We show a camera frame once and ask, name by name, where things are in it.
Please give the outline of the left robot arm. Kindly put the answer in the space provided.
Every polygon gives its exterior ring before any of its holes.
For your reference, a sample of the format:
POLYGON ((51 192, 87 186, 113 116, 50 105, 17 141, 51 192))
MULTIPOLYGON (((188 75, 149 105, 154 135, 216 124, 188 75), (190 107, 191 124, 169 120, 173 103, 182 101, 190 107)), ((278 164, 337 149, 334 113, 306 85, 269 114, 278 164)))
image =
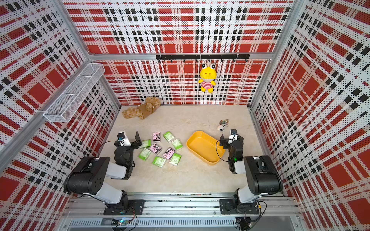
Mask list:
POLYGON ((134 162, 134 150, 142 145, 139 133, 135 141, 130 142, 126 132, 117 134, 114 141, 115 163, 109 157, 84 157, 71 171, 64 182, 67 192, 87 195, 105 204, 104 215, 142 215, 144 200, 130 200, 128 193, 105 182, 105 178, 113 180, 130 179, 134 162))

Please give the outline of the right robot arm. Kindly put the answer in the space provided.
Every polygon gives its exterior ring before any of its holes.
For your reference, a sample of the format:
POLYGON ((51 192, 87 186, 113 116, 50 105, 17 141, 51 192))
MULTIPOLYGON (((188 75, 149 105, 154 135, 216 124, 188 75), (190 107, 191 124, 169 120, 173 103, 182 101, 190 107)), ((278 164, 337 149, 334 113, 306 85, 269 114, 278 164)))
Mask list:
POLYGON ((233 174, 245 175, 247 185, 237 189, 232 199, 221 199, 222 215, 257 215, 260 213, 257 200, 263 196, 282 191, 282 182, 270 156, 244 156, 243 138, 237 134, 226 139, 223 135, 218 144, 228 150, 228 168, 233 174))

